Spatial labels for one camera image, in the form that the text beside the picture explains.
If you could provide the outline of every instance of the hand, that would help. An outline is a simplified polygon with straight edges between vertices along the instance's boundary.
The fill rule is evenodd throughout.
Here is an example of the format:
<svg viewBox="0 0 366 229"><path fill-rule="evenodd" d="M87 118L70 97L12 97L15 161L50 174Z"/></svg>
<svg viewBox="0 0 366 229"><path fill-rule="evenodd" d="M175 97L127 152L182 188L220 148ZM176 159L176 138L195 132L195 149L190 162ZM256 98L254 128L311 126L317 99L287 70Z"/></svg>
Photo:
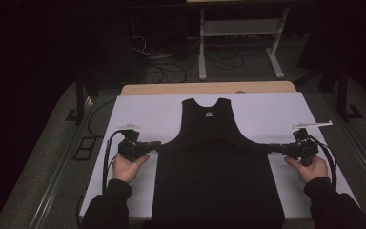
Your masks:
<svg viewBox="0 0 366 229"><path fill-rule="evenodd" d="M312 164L307 167L288 156L286 156L284 160L287 162L287 164L296 169L304 183L308 183L317 177L328 176L328 166L326 165L326 162L319 156L312 157Z"/></svg>
<svg viewBox="0 0 366 229"><path fill-rule="evenodd" d="M147 162L149 158L149 155L143 155L135 162L130 162L121 155L116 156L114 163L112 164L112 178L130 183L136 178L136 173L141 165Z"/></svg>

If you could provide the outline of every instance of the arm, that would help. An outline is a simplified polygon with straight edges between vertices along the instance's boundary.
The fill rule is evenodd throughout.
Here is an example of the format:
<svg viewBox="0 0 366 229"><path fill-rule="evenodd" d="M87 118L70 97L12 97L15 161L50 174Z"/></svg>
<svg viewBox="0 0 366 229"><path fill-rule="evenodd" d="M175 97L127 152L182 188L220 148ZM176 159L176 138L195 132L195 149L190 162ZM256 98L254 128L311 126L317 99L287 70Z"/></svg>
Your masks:
<svg viewBox="0 0 366 229"><path fill-rule="evenodd" d="M311 215L316 229L366 229L366 216L347 194L339 194L328 178L326 162L318 156L305 167L290 157L293 166L306 183L304 192L311 199Z"/></svg>
<svg viewBox="0 0 366 229"><path fill-rule="evenodd" d="M129 209L127 199L132 194L129 185L136 177L138 169L149 159L148 155L130 162L122 156L116 156L112 180L104 195L96 196L90 203L83 217L81 228L128 228Z"/></svg>

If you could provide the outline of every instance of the white surface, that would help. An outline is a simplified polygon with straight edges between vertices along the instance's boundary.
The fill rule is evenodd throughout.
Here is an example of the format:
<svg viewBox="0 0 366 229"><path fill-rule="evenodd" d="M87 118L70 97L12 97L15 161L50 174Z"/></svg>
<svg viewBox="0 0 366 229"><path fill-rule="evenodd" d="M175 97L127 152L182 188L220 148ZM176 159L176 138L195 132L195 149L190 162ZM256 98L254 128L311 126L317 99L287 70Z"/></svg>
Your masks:
<svg viewBox="0 0 366 229"><path fill-rule="evenodd" d="M177 94L177 95L129 95L119 96L115 102L109 127L99 152L91 182L85 196L80 216L83 217L91 200L101 194L103 157L106 142L117 127L132 122L139 125L138 141L163 143L173 140L180 131L182 105L188 98L204 107L213 106L219 97L231 99L234 119L239 131L249 140L257 143L292 143L293 125L314 123L308 105L301 93L258 93L258 94ZM325 143L318 128L309 128L310 135ZM112 141L112 158L122 140L117 135ZM326 159L323 152L318 154ZM310 201L303 193L304 184L296 171L287 165L282 154L269 155L276 187L284 209L285 217L309 218ZM137 179L131 183L133 193L128 200L130 217L150 218L153 206L154 179L157 152L139 170ZM337 190L354 198L344 176L337 168Z"/></svg>

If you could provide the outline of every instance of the white metal frame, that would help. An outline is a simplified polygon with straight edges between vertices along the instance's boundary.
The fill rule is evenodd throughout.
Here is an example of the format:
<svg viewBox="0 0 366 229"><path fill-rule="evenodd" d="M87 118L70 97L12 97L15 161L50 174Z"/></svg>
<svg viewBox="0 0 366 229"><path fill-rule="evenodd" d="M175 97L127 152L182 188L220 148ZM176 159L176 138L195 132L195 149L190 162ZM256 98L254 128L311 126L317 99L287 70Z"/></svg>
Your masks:
<svg viewBox="0 0 366 229"><path fill-rule="evenodd" d="M274 42L270 48L266 49L270 62L272 63L275 76L278 79L284 78L284 73L275 57L275 52L283 32L285 21L290 8L285 8L280 18L255 19L255 20L225 20L206 21L204 11L200 17L200 51L198 55L199 79L207 80L206 60L204 55L204 37L221 35L255 35L274 34Z"/></svg>

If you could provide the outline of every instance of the floor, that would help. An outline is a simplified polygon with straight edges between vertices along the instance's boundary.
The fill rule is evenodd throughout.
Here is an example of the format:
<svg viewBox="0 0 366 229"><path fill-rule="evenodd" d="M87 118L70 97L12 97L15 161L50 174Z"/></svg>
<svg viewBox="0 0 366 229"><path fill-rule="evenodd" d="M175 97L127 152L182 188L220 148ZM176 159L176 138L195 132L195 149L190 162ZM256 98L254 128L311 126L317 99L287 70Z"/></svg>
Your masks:
<svg viewBox="0 0 366 229"><path fill-rule="evenodd" d="M271 37L232 37L206 42L208 82L276 80L265 48ZM296 63L307 37L284 38L277 59L285 80L296 81L310 70ZM196 58L197 40L191 41L189 56L169 56L152 51L145 78L140 83L199 82ZM348 105L356 105L362 119L343 121L336 112L336 87L319 91L322 75L297 87L302 92L316 122L332 120L333 128L321 129L336 153L338 165L366 214L366 94L352 79L348 84ZM112 105L118 90L102 91L87 99L85 117L79 125L67 121L75 109L74 84L64 92L51 119L36 144L30 160L0 216L0 228L78 228L76 217L84 190L89 184ZM91 157L75 160L74 157ZM131 228L140 224L132 222ZM287 220L283 228L314 228L310 219Z"/></svg>

